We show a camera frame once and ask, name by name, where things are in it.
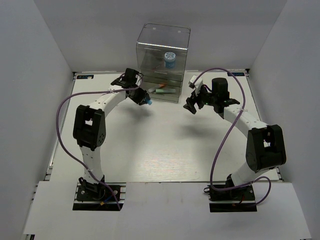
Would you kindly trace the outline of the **orange highlighter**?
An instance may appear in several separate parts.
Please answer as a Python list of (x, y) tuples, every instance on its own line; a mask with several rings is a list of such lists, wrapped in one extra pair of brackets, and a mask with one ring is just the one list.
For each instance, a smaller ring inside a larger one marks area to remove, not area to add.
[(161, 88), (163, 88), (163, 87), (165, 87), (165, 86), (166, 86), (165, 84), (156, 84), (156, 85), (154, 85), (153, 87), (149, 88), (147, 91), (148, 91), (149, 93), (153, 93), (153, 92), (155, 92), (157, 89), (161, 89)]

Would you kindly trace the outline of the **green highlighter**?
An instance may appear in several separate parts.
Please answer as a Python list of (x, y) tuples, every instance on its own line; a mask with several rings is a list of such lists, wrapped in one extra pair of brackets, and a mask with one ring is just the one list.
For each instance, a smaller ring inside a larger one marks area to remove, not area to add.
[(176, 90), (174, 88), (158, 88), (155, 90), (156, 94), (174, 94)]

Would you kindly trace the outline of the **blue white round tape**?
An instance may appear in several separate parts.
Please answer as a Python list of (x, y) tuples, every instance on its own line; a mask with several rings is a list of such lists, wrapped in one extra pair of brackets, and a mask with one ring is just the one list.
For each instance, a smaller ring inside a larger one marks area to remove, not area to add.
[(167, 51), (164, 53), (164, 66), (167, 69), (172, 69), (176, 65), (176, 54), (172, 51)]

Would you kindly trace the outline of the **clear plastic drawer organizer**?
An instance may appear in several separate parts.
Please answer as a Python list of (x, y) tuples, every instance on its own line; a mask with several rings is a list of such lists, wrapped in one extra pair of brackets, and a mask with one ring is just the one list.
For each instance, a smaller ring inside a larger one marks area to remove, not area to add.
[[(148, 89), (164, 84), (161, 89), (175, 89), (176, 93), (149, 93), (152, 99), (178, 103), (184, 81), (191, 29), (189, 27), (146, 23), (136, 42), (139, 71), (143, 74), (142, 88)], [(174, 68), (165, 68), (164, 54), (176, 54)]]

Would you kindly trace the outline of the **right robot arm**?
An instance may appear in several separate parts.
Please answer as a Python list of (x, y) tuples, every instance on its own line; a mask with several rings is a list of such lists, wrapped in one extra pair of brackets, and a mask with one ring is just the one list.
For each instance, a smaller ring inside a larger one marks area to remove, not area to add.
[(269, 125), (258, 120), (238, 100), (230, 98), (225, 78), (214, 78), (211, 83), (209, 89), (202, 78), (193, 76), (188, 83), (193, 91), (183, 107), (195, 114), (204, 106), (211, 106), (215, 113), (246, 137), (245, 163), (228, 176), (223, 188), (229, 198), (236, 200), (243, 195), (244, 187), (286, 163), (283, 131), (277, 124)]

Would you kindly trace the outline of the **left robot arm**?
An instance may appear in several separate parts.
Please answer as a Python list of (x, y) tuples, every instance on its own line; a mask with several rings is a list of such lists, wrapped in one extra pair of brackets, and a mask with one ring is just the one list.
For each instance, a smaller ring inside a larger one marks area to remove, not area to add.
[(105, 181), (105, 175), (100, 151), (107, 136), (106, 117), (126, 99), (139, 106), (152, 104), (148, 92), (140, 87), (142, 80), (142, 73), (127, 68), (125, 73), (111, 82), (106, 93), (89, 105), (79, 105), (76, 109), (72, 135), (86, 165), (82, 182), (91, 184), (88, 193), (96, 200), (106, 193), (106, 187), (101, 184)]

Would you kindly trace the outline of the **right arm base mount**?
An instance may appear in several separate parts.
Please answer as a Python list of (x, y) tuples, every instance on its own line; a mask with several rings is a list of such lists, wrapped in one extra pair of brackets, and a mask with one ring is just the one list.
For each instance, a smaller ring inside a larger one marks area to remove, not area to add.
[(209, 198), (211, 213), (249, 213), (256, 212), (256, 198), (253, 187), (246, 186), (228, 191), (217, 191), (210, 185), (203, 189)]

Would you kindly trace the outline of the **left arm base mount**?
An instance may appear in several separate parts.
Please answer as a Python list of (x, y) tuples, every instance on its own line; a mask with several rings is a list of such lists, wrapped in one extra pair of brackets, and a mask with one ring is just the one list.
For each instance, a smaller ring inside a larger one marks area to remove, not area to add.
[(80, 183), (77, 184), (73, 201), (73, 211), (98, 211), (98, 212), (118, 212), (122, 209), (126, 198), (126, 184), (110, 184), (110, 188), (115, 194), (119, 206), (115, 201), (111, 191), (103, 189), (100, 193), (95, 193), (85, 189)]

